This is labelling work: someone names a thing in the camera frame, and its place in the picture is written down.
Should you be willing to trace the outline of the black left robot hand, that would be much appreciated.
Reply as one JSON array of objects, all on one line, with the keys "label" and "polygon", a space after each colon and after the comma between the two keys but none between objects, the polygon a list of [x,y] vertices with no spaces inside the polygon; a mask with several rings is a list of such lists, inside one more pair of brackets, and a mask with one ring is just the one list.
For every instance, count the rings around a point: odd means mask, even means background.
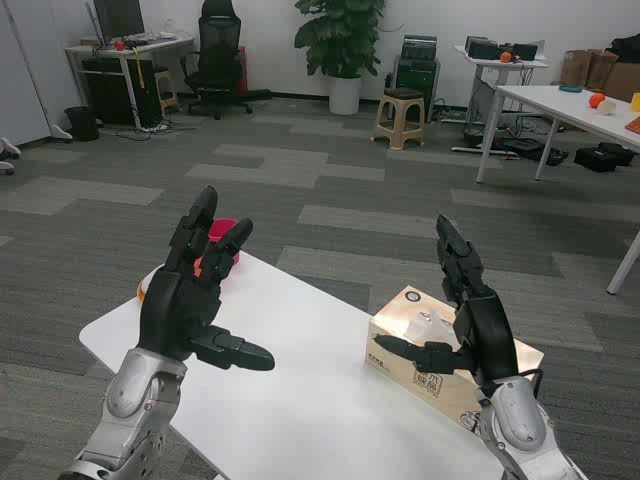
[{"label": "black left robot hand", "polygon": [[211,241],[217,203],[217,191],[205,187],[178,223],[169,255],[146,291],[137,346],[177,361],[195,355],[223,370],[270,371],[275,360],[269,351],[213,324],[221,284],[253,230],[245,218],[220,241]]}]

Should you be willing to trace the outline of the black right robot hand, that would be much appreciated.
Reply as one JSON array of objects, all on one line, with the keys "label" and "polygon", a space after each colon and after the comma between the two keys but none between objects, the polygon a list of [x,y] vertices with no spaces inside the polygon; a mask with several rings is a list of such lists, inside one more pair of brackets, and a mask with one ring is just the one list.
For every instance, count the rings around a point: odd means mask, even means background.
[{"label": "black right robot hand", "polygon": [[465,370],[483,387],[519,373],[514,337],[497,293],[482,279],[484,267],[473,244],[451,221],[436,221],[438,259],[444,272],[442,288],[456,304],[453,331],[458,350],[444,342],[422,346],[391,335],[378,334],[374,342],[408,360],[421,373],[452,374]]}]

